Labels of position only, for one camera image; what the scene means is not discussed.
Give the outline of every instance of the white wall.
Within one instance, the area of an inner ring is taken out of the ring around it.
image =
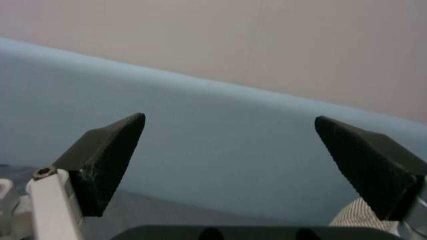
[[[0,37],[427,124],[425,0],[0,0]]]

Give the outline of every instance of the screw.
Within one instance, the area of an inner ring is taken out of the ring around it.
[[[33,174],[32,178],[36,180],[40,180],[46,177],[49,177],[50,175],[54,175],[57,173],[57,169],[54,166],[47,166],[40,169],[37,169]]]

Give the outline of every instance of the light blue fabric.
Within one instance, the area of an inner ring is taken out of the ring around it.
[[[357,196],[316,116],[427,159],[427,127],[408,120],[0,38],[1,164],[49,165],[134,112],[147,122],[121,188],[291,224],[325,225]]]

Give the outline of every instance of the silver metal part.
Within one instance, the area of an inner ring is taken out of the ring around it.
[[[0,179],[0,239],[12,234],[13,210],[20,202],[14,183]]]
[[[40,179],[49,177],[50,175],[54,175],[56,173],[57,173],[57,169],[54,166],[47,166],[47,167],[37,169],[32,174],[32,178],[34,180],[40,180]]]
[[[427,176],[398,231],[399,235],[407,240],[427,240]]]
[[[33,179],[27,185],[32,202],[32,222],[37,240],[82,240],[82,215],[68,172],[58,170],[43,178]]]

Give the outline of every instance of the striped fabric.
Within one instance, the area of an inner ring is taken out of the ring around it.
[[[367,227],[390,233],[396,232],[397,225],[397,221],[379,220],[362,198],[343,208],[330,223],[332,227]]]

